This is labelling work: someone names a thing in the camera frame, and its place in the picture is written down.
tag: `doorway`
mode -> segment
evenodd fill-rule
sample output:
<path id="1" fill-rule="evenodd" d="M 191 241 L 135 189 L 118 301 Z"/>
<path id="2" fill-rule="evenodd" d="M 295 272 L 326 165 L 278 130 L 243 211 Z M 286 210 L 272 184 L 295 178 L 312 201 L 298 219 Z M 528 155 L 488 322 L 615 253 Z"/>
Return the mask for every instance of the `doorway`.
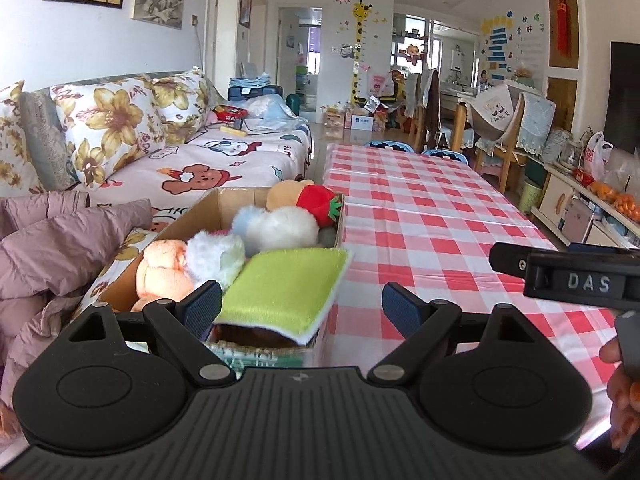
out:
<path id="1" fill-rule="evenodd" d="M 322 9 L 280 8 L 276 81 L 286 97 L 300 98 L 300 116 L 316 121 Z"/>

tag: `peach plush toy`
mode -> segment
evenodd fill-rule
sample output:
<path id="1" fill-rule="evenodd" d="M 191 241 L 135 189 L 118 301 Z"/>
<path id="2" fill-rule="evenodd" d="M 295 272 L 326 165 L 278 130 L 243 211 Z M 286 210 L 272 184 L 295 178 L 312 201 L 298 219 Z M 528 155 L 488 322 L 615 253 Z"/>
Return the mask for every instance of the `peach plush toy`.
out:
<path id="1" fill-rule="evenodd" d="M 185 272 L 187 244 L 181 240 L 156 240 L 145 249 L 136 272 L 139 300 L 132 312 L 139 312 L 160 298 L 180 301 L 193 292 L 193 280 Z"/>

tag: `suitcase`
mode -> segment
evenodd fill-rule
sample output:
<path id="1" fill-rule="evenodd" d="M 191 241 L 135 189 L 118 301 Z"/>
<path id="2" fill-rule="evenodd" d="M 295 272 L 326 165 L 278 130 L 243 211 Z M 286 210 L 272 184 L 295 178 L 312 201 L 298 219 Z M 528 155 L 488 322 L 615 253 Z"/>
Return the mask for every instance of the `suitcase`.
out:
<path id="1" fill-rule="evenodd" d="M 226 92 L 226 99 L 232 102 L 247 101 L 261 95 L 278 94 L 282 97 L 282 86 L 268 85 L 263 88 L 240 88 L 239 86 L 230 86 Z"/>

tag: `blue plush toy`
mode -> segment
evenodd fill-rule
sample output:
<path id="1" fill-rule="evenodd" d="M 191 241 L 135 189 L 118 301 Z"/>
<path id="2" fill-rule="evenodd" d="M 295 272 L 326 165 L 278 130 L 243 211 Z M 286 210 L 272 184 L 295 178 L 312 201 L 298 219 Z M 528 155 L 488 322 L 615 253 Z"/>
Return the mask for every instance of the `blue plush toy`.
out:
<path id="1" fill-rule="evenodd" d="M 263 207 L 246 205 L 238 210 L 233 222 L 231 222 L 231 232 L 233 234 L 239 235 L 239 237 L 244 240 L 244 248 L 246 250 L 246 256 L 248 258 L 258 253 L 258 247 L 253 247 L 251 243 L 246 243 L 246 232 L 249 229 L 249 224 L 259 216 L 266 213 L 266 211 L 267 210 Z"/>

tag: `stuffed toy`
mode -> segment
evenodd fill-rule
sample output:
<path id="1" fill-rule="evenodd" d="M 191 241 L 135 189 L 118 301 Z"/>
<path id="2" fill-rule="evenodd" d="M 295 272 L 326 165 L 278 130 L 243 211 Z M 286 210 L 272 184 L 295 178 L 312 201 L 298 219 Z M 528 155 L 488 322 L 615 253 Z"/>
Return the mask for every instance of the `stuffed toy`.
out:
<path id="1" fill-rule="evenodd" d="M 310 180 L 283 180 L 269 190 L 268 211 L 273 212 L 283 206 L 293 205 L 309 211 L 316 219 L 318 227 L 323 229 L 333 226 L 338 221 L 342 201 L 330 189 L 316 186 Z"/>
<path id="2" fill-rule="evenodd" d="M 215 235 L 201 231 L 187 243 L 156 240 L 143 253 L 136 271 L 139 300 L 132 312 L 147 303 L 168 298 L 181 301 L 208 280 L 224 292 L 244 265 L 244 243 L 237 235 Z"/>
<path id="3" fill-rule="evenodd" d="M 200 231 L 187 242 L 186 272 L 193 280 L 193 290 L 213 280 L 225 292 L 242 270 L 244 261 L 244 242 L 238 235 Z"/>
<path id="4" fill-rule="evenodd" d="M 136 271 L 139 300 L 132 307 L 138 312 L 161 298 L 180 301 L 193 292 L 193 280 L 184 272 L 187 244 L 181 240 L 156 240 L 145 249 Z"/>
<path id="5" fill-rule="evenodd" d="M 273 212 L 250 205 L 241 208 L 231 232 L 242 237 L 248 257 L 263 251 L 315 247 L 318 223 L 305 209 L 284 206 Z"/>
<path id="6" fill-rule="evenodd" d="M 267 195 L 267 211 L 276 211 L 277 208 L 286 205 L 296 205 L 302 190 L 313 184 L 313 180 L 283 180 L 277 183 Z"/>

